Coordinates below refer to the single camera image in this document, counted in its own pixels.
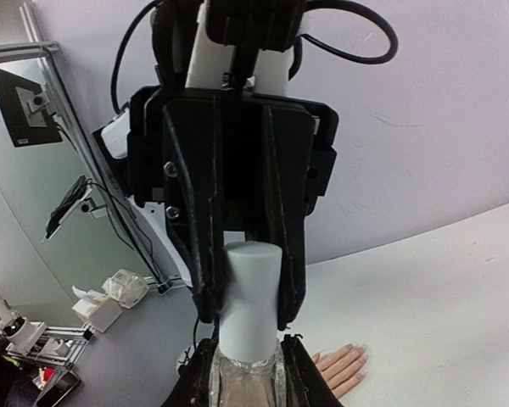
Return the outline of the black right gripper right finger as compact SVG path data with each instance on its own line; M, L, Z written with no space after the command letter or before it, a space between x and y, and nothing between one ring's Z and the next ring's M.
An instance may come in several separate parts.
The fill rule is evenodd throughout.
M287 379L287 406L341 407L317 370L301 335L284 336L281 341Z

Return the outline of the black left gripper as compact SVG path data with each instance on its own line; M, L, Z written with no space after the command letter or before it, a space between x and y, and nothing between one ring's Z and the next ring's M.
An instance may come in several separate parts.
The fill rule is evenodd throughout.
M175 209L166 225L204 323L222 308L223 191L226 201L248 201L263 156L269 239L282 249L277 326L284 330L305 299L305 211L327 190L337 158L337 113L292 98L147 86L132 96L129 118L130 191L139 207L154 202ZM166 177L166 164L175 176Z

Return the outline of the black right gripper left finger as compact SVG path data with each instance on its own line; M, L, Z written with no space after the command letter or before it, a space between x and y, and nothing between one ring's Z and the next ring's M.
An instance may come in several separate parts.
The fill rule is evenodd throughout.
M207 407L210 405L210 370L215 343L202 339L190 345L178 360L178 380L162 407Z

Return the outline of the clear nail polish bottle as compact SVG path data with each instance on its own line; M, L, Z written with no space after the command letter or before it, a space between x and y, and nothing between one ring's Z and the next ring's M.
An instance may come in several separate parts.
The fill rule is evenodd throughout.
M286 406L287 377L281 345L267 360L241 362L215 349L210 366L209 406Z

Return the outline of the white nail polish cap brush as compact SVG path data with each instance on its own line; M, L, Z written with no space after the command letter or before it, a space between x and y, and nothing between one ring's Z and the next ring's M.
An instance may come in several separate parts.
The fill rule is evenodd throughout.
M276 245L248 241L225 246L219 348L228 359L254 363L275 353L281 265L282 250Z

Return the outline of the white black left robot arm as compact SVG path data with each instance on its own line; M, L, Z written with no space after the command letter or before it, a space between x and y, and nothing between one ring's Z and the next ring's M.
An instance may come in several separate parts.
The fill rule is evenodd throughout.
M143 208L163 204L165 233L187 267L199 318L221 318L224 236L281 251L277 325L306 294L305 219L337 158L337 113L290 98L312 1L152 1L159 83L115 103L125 149L104 159L120 190Z

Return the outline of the mannequin hand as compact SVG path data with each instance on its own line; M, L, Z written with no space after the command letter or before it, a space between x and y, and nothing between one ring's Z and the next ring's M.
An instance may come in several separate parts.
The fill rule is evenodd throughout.
M367 363L367 354L363 346L349 343L330 354L317 352L311 359L337 399L360 384L366 375L363 369Z

